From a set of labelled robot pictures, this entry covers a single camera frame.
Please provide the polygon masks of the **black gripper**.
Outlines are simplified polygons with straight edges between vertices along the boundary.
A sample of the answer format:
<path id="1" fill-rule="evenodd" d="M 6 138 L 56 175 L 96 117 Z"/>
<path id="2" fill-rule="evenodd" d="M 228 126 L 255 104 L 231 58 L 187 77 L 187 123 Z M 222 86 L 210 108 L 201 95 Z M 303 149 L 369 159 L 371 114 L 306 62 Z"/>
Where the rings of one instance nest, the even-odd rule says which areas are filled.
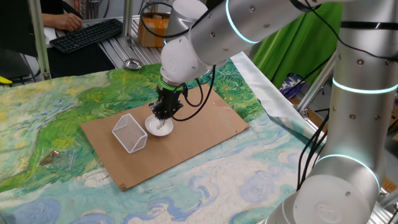
<path id="1" fill-rule="evenodd" d="M 175 113 L 183 107 L 180 101 L 181 90 L 171 90 L 165 87 L 158 86 L 157 89 L 158 100 L 153 103 L 149 103 L 153 115 L 158 120 L 171 119 Z"/>

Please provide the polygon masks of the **person's bare hand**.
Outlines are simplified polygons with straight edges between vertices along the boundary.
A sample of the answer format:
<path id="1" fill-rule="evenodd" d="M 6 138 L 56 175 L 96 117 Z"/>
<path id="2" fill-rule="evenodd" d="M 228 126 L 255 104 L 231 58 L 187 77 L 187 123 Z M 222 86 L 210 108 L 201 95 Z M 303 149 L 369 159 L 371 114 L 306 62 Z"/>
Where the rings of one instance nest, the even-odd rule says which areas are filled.
<path id="1" fill-rule="evenodd" d="M 55 15 L 54 27 L 57 29 L 75 32 L 81 26 L 82 20 L 72 13 Z"/>

